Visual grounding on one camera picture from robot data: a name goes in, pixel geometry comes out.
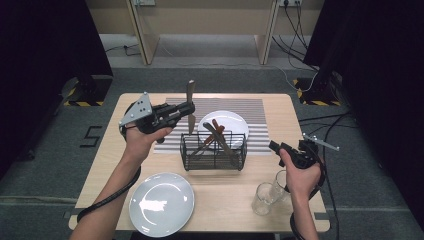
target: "electrical outlet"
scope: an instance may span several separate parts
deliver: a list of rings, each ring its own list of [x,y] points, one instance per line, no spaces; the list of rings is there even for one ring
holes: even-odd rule
[[[287,0],[287,2],[289,2],[287,7],[302,6],[302,0]],[[284,7],[284,0],[280,1],[280,7]]]
[[[155,0],[134,0],[135,6],[155,6]]]

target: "black wire basket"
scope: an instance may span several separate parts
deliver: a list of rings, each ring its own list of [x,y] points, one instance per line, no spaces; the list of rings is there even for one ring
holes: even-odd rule
[[[204,141],[210,133],[181,134],[180,153],[184,169],[233,169],[241,171],[244,167],[247,154],[246,136],[224,132],[225,143],[229,149],[213,140],[208,144]]]

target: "black curtain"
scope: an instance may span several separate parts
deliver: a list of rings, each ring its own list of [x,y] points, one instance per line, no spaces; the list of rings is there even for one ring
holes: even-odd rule
[[[422,229],[423,12],[423,1],[327,0],[305,57],[343,76],[364,135]]]
[[[73,77],[112,71],[84,0],[0,1],[0,178]]]

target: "wooden panel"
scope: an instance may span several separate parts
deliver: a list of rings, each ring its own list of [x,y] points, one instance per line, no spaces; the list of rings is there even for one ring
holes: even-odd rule
[[[156,0],[137,7],[144,34],[265,35],[274,0]]]
[[[134,34],[127,0],[86,0],[99,34]]]

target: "power strip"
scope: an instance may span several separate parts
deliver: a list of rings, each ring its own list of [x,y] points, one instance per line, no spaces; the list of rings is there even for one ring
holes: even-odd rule
[[[302,5],[302,0],[288,0],[287,7],[297,7]],[[280,7],[284,7],[284,0],[280,1]]]

